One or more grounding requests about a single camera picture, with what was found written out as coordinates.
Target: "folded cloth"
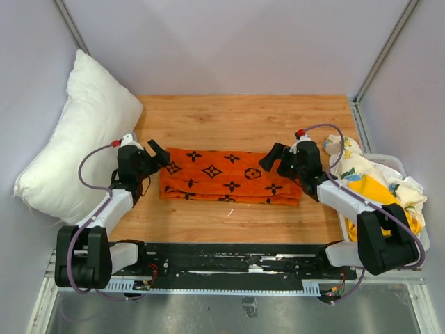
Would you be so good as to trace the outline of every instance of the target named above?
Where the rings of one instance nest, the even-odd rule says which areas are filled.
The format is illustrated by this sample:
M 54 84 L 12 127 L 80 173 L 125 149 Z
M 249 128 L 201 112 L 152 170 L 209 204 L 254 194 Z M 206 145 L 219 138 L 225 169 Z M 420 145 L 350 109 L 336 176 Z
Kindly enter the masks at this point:
M 258 164 L 265 153 L 168 148 L 161 198 L 298 205 L 301 188 Z

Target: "gray wall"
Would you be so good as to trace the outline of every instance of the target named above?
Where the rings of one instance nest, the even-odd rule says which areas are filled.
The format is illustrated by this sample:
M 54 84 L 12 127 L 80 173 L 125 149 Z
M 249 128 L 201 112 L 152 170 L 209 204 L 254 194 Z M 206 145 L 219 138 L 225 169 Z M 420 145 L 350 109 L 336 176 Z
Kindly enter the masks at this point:
M 74 62 L 70 40 L 50 0 L 4 1 L 0 9 L 0 324 L 23 333 L 54 246 L 54 220 L 35 213 L 13 184 L 49 140 Z
M 407 0 L 65 0 L 137 94 L 354 95 Z
M 362 103 L 376 152 L 425 188 L 432 247 L 425 275 L 445 330 L 445 1 L 424 1 Z

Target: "white pillow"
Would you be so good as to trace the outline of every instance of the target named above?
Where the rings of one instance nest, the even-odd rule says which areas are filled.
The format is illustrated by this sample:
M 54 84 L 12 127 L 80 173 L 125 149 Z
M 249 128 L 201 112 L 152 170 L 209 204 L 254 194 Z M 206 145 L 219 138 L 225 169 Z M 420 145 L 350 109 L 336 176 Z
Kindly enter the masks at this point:
M 104 191 L 83 186 L 77 169 L 91 151 L 133 130 L 143 106 L 97 61 L 78 50 L 67 85 L 68 101 L 48 145 L 19 175 L 14 195 L 35 209 L 75 224 L 102 200 Z M 110 184 L 117 149 L 93 155 L 84 165 L 86 182 Z

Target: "wire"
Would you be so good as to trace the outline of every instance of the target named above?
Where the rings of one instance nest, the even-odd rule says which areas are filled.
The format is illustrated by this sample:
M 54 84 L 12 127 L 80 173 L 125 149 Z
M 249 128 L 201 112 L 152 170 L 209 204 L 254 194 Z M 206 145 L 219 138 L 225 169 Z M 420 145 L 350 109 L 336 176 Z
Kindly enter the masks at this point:
M 148 186 L 147 188 L 145 188 L 144 193 L 140 195 L 140 197 L 143 197 L 147 193 L 148 188 L 150 188 L 150 186 L 152 185 L 152 178 L 150 177 L 150 175 L 148 175 L 147 177 L 148 177 Z
M 355 193 L 354 191 L 350 190 L 349 188 L 342 186 L 340 183 L 338 183 L 336 180 L 334 180 L 334 178 L 331 176 L 331 174 L 330 174 L 331 168 L 334 168 L 340 162 L 340 160 L 343 156 L 343 152 L 345 150 L 345 141 L 344 141 L 343 132 L 341 132 L 341 130 L 338 126 L 331 124 L 331 123 L 321 123 L 321 124 L 317 124 L 317 125 L 312 125 L 311 127 L 306 128 L 305 132 L 308 132 L 309 130 L 315 129 L 317 127 L 333 127 L 334 129 L 336 129 L 338 131 L 338 133 L 340 134 L 340 137 L 341 137 L 340 154 L 337 157 L 337 160 L 331 166 L 329 166 L 329 168 L 326 169 L 327 178 L 329 178 L 329 180 L 333 184 L 335 184 L 335 186 L 339 187 L 339 189 L 345 191 L 346 193 L 348 193 L 352 197 L 356 198 L 360 202 L 364 203 L 365 205 L 368 205 L 369 207 L 372 207 L 374 210 L 377 210 L 380 213 L 384 214 L 386 217 L 391 219 L 394 223 L 399 225 L 406 233 L 408 233 L 411 236 L 411 238 L 413 238 L 417 247 L 419 247 L 419 260 L 414 264 L 403 266 L 402 269 L 419 268 L 425 262 L 425 248 L 423 247 L 423 244 L 421 243 L 419 238 L 413 233 L 413 231 L 411 231 L 411 229 L 409 227 L 407 227 L 404 223 L 402 223 L 395 216 L 393 216 L 389 212 L 386 212 L 383 208 L 375 205 L 374 203 L 369 202 L 366 198 L 360 196 L 358 193 Z
M 153 277 L 152 277 L 152 283 L 150 284 L 150 289 L 151 289 L 152 286 L 153 286 L 154 280 L 156 280 L 156 278 L 158 277 L 158 267 L 157 267 L 157 265 L 155 265 L 153 263 L 150 263 L 148 265 L 148 267 L 152 268 L 153 271 L 154 271 Z M 139 301 L 142 298 L 144 298 L 145 296 L 147 296 L 147 294 L 141 294 L 140 296 L 135 296 L 135 297 L 124 297 L 124 298 L 122 298 L 122 297 L 112 297 L 112 296 L 109 296 L 108 294 L 103 293 L 102 291 L 100 291 L 98 289 L 95 289 L 95 290 L 96 290 L 96 293 L 99 296 L 101 296 L 101 297 L 103 297 L 103 298 L 105 298 L 105 299 L 107 299 L 109 301 Z
M 351 290 L 349 290 L 347 293 L 345 293 L 340 299 L 337 299 L 336 301 L 332 301 L 332 302 L 334 304 L 340 303 L 341 301 L 344 301 L 345 299 L 347 299 L 351 294 L 353 294 L 353 292 L 358 289 L 360 283 L 363 281 L 365 272 L 366 272 L 365 268 L 362 268 L 362 274 L 360 275 L 359 280 L 357 281 L 357 283 L 355 283 L 353 288 Z
M 346 283 L 346 272 L 343 269 L 340 269 L 340 273 L 341 273 L 341 276 L 343 277 L 343 279 L 341 280 L 340 285 L 337 285 L 336 287 L 333 287 L 333 288 L 331 288 L 329 290 L 320 291 L 321 294 L 331 294 L 331 293 L 333 293 L 335 291 L 339 291 L 340 289 L 341 289 L 342 292 L 344 292 L 344 290 L 345 290 L 345 283 Z
M 109 187 L 106 186 L 94 186 L 91 185 L 89 183 L 87 183 L 83 177 L 82 177 L 82 169 L 83 169 L 83 165 L 85 164 L 85 162 L 87 162 L 87 160 L 93 156 L 94 154 L 105 150 L 106 148 L 113 148 L 116 147 L 117 141 L 113 141 L 111 144 L 105 145 L 105 146 L 101 146 L 100 148 L 97 148 L 96 150 L 93 150 L 92 152 L 88 153 L 85 158 L 83 158 L 82 162 L 79 165 L 79 169 L 77 171 L 77 176 L 79 177 L 80 182 L 86 186 L 87 188 L 90 189 L 94 189 L 94 190 L 105 190 L 108 192 L 108 198 L 104 201 L 104 203 L 96 210 L 96 212 L 91 216 L 91 218 L 89 218 L 83 225 L 81 225 L 81 227 L 76 231 L 76 233 L 74 233 L 70 245 L 68 246 L 68 254 L 67 254 L 67 275 L 68 275 L 68 280 L 71 284 L 71 287 L 74 289 L 75 292 L 77 292 L 78 294 L 87 294 L 89 291 L 91 291 L 91 289 L 85 289 L 82 290 L 79 288 L 79 286 L 76 284 L 76 282 L 74 281 L 74 276 L 72 273 L 72 256 L 74 253 L 74 245 L 76 244 L 77 239 L 79 238 L 79 235 L 93 222 L 93 217 L 97 217 L 106 207 L 107 205 L 110 203 L 110 201 L 112 201 L 113 198 L 113 192 L 111 191 L 111 189 Z M 151 185 L 152 181 L 149 178 L 149 185 L 148 187 Z M 109 301 L 136 301 L 142 298 L 142 296 L 138 296 L 138 297 L 127 297 L 127 298 L 115 298 L 115 297 L 111 297 L 111 296 L 107 296 L 106 294 L 104 294 L 103 292 L 99 291 L 98 289 L 95 289 L 95 291 L 97 292 L 98 295 L 104 297 L 105 299 L 108 299 Z
M 337 285 L 336 287 L 333 287 L 331 290 L 338 290 L 341 287 L 344 287 L 345 282 L 346 282 L 346 272 L 343 269 L 340 269 L 341 275 L 343 276 L 343 280 L 341 281 L 340 285 Z
M 110 203 L 111 199 L 113 198 L 113 192 L 111 191 L 110 188 L 106 187 L 106 186 L 93 186 L 87 182 L 85 182 L 85 180 L 82 177 L 82 168 L 83 165 L 85 164 L 85 162 L 94 154 L 105 150 L 106 148 L 112 148 L 113 144 L 108 144 L 105 146 L 101 146 L 100 148 L 97 148 L 96 150 L 93 150 L 92 152 L 88 153 L 86 155 L 85 158 L 83 158 L 81 164 L 79 165 L 79 169 L 77 170 L 77 176 L 79 177 L 80 182 L 90 188 L 90 189 L 94 189 L 94 190 L 105 190 L 108 192 L 108 198 L 105 200 L 105 202 L 96 210 L 96 212 L 92 215 L 92 217 L 90 217 L 77 231 L 76 233 L 74 233 L 70 245 L 68 246 L 68 255 L 67 255 L 67 275 L 68 275 L 68 280 L 71 284 L 71 287 L 74 289 L 75 292 L 77 292 L 78 294 L 87 294 L 91 289 L 86 289 L 86 290 L 82 290 L 80 289 L 76 282 L 74 281 L 74 276 L 72 274 L 72 255 L 74 253 L 74 245 L 76 244 L 77 239 L 79 238 L 79 235 L 93 222 L 93 217 L 98 216 L 105 208 L 106 206 Z

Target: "wooden surface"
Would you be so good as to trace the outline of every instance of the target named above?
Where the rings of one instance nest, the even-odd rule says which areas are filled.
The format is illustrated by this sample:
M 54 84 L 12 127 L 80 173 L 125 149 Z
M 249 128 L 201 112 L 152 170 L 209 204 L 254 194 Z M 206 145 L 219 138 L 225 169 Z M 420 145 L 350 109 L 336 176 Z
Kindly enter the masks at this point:
M 274 142 L 292 145 L 293 133 L 333 122 L 357 140 L 343 95 L 141 95 L 138 141 L 161 147 L 268 152 Z M 334 130 L 310 131 L 322 144 Z M 159 174 L 138 204 L 114 229 L 111 240 L 190 242 L 325 243 L 341 239 L 337 213 L 303 195 L 299 207 L 161 200 Z

